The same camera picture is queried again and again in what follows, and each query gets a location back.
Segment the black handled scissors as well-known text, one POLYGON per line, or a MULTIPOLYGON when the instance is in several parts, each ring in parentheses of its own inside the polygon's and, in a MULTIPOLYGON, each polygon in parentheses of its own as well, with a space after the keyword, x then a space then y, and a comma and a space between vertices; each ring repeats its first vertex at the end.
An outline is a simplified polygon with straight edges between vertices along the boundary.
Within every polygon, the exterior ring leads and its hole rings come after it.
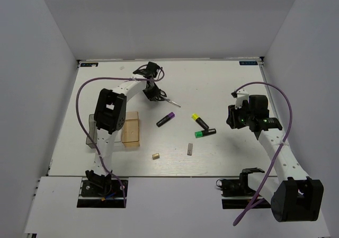
POLYGON ((177 104, 176 102, 172 101, 171 99, 169 99, 168 97, 163 96, 163 95, 161 95, 161 96, 158 98, 158 100, 159 100, 159 101, 166 101, 166 102, 168 102, 168 103, 170 103, 170 104, 172 104, 172 105, 174 105, 174 106, 176 106, 176 107, 178 107, 178 108, 181 107, 179 104, 177 104))

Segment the purple capped highlighter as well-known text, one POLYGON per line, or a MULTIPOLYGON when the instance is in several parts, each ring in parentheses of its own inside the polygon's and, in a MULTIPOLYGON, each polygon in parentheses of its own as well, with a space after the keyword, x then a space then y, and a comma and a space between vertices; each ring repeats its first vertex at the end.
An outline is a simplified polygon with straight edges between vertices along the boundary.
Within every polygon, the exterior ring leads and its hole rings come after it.
POLYGON ((166 124, 167 122, 169 122, 171 119, 173 119, 174 117, 175 117, 175 114, 173 112, 171 112, 168 115, 166 115, 164 118, 162 118, 160 121, 158 121, 156 123, 156 126, 161 127, 164 124, 166 124))

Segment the yellow capped highlighter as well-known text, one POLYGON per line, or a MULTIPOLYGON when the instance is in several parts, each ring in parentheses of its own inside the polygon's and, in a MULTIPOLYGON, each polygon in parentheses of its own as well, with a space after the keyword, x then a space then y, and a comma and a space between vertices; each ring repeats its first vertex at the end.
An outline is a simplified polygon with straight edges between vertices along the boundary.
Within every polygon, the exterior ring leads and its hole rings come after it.
POLYGON ((192 115, 192 119, 199 125, 203 130, 208 130, 209 126, 200 118, 196 113, 192 115))

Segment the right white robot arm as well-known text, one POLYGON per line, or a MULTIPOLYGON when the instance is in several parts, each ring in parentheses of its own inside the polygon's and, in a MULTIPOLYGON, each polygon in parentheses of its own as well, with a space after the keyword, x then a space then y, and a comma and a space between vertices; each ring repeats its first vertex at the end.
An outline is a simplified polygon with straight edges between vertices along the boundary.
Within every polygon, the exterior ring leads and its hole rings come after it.
POLYGON ((324 187, 320 180, 312 179, 300 166, 284 138, 277 118, 269 116, 265 95, 250 95, 238 91, 233 94, 234 105, 228 107, 226 123, 232 129, 248 127, 263 146, 276 178, 266 177, 260 168, 243 169, 237 185, 227 185, 228 194, 240 192, 252 196, 255 192, 271 206, 278 222, 316 221, 319 216, 324 187))

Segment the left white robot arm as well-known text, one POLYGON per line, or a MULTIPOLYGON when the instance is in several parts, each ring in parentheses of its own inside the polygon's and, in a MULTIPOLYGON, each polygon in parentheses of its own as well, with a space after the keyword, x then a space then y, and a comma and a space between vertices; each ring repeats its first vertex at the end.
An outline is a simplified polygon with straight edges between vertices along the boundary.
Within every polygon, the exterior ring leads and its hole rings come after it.
POLYGON ((158 101, 162 91, 156 85, 164 77, 163 68, 148 62, 136 69, 130 78, 122 78, 114 89, 100 90, 94 111, 96 137, 89 136, 97 151, 93 166, 86 171, 88 181, 100 195, 112 189, 112 154, 115 139, 126 121, 127 103, 143 92, 149 101, 158 101))

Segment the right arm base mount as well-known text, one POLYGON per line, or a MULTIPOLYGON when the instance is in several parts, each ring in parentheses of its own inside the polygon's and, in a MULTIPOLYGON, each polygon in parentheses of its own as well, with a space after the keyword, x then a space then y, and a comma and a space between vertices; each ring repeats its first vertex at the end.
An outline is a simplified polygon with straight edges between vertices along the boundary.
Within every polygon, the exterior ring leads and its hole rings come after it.
POLYGON ((218 179, 216 187, 221 191, 223 209, 245 209, 255 190, 243 188, 239 179, 218 179))

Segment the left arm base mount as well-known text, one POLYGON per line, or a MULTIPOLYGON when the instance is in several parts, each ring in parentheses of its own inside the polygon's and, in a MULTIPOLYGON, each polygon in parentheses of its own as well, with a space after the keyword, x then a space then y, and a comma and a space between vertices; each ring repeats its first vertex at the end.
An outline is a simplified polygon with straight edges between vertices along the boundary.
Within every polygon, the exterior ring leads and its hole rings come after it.
POLYGON ((123 187, 117 180, 111 180, 111 185, 102 190, 88 180, 82 180, 77 208, 125 208, 122 189, 127 198, 129 180, 122 179, 121 181, 123 187))

